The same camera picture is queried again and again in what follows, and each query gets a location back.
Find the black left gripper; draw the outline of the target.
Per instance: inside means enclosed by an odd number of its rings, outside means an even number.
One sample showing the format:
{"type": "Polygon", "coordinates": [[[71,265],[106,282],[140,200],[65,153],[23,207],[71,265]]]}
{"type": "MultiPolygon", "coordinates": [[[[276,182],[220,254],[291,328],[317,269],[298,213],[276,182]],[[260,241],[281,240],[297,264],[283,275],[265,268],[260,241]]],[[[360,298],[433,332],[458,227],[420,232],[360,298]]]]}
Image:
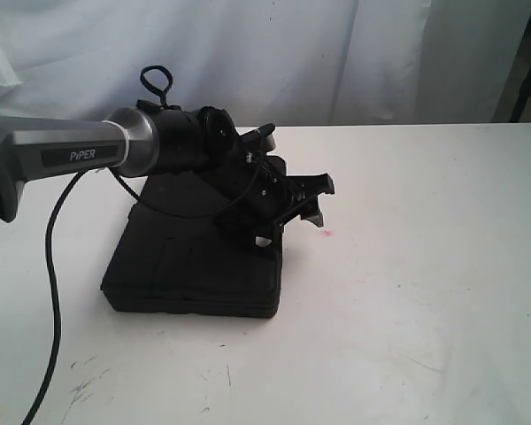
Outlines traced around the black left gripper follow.
{"type": "Polygon", "coordinates": [[[318,196],[335,193],[329,174],[216,172],[214,188],[235,203],[214,220],[220,232],[268,259],[282,259],[283,228],[294,218],[323,228],[318,196]]]}

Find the left silver black robot arm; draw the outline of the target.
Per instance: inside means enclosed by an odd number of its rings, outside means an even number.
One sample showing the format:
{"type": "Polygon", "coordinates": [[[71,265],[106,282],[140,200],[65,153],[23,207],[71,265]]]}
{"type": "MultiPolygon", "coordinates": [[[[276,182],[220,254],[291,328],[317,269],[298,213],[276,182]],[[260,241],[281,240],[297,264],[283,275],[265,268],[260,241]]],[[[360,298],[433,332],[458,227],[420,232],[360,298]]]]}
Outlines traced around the left silver black robot arm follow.
{"type": "Polygon", "coordinates": [[[335,191],[327,174],[286,176],[267,155],[273,124],[240,134],[229,114],[141,103],[102,121],[0,116],[0,221],[15,219],[25,185],[107,168],[118,177],[191,172],[241,206],[260,226],[294,218],[323,223],[318,197],[335,191]]]}

